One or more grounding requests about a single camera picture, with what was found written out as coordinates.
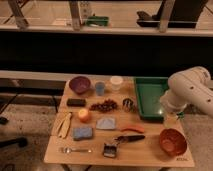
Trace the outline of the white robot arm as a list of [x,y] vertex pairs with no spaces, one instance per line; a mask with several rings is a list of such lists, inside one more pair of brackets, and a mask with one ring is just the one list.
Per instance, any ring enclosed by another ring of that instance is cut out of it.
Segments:
[[159,99],[166,128],[176,125],[177,115],[188,104],[213,117],[213,90],[207,87],[210,80],[209,71],[200,66],[176,72],[168,78],[168,89]]

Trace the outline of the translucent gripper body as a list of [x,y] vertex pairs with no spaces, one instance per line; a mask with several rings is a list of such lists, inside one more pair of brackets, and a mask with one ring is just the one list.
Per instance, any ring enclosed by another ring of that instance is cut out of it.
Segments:
[[163,124],[166,128],[173,128],[176,126],[179,119],[184,117],[184,113],[165,113]]

